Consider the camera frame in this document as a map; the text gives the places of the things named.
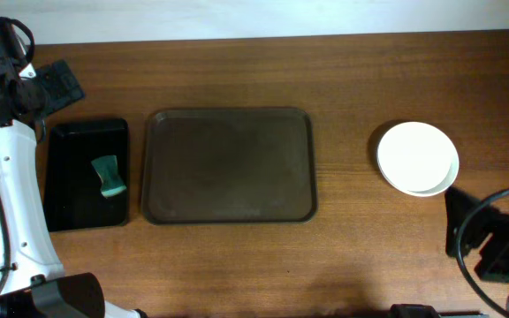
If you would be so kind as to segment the green and yellow sponge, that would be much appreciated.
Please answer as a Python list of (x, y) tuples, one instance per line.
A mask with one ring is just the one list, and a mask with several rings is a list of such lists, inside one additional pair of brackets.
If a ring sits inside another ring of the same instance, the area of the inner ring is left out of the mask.
[(126, 191), (126, 185), (118, 171), (118, 159), (115, 155), (105, 155), (94, 159), (92, 162), (96, 174), (101, 180), (101, 195), (112, 198)]

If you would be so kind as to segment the pale green plate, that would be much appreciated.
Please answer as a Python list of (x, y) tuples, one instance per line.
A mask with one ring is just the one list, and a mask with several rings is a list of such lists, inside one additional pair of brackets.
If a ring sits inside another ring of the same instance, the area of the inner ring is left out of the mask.
[(458, 154), (457, 148), (440, 129), (422, 122), (404, 122), (388, 129), (378, 141), (376, 163), (379, 168), (378, 158), (386, 160), (411, 159), (413, 156), (438, 158), (452, 153)]

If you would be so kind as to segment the pale blue plate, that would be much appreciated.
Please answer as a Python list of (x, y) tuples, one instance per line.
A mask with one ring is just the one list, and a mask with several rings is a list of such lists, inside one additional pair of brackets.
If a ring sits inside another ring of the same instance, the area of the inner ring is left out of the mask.
[(460, 169), (457, 153), (438, 158), (378, 158), (378, 163), (380, 171), (391, 186), (416, 197), (430, 197), (444, 192), (455, 182)]

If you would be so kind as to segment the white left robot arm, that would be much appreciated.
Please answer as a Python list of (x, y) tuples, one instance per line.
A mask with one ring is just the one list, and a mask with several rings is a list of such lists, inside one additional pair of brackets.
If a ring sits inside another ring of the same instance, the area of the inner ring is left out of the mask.
[(93, 274), (65, 274), (44, 219), (34, 124), (84, 93), (63, 61), (21, 73), (0, 59), (0, 317), (144, 316), (106, 301)]

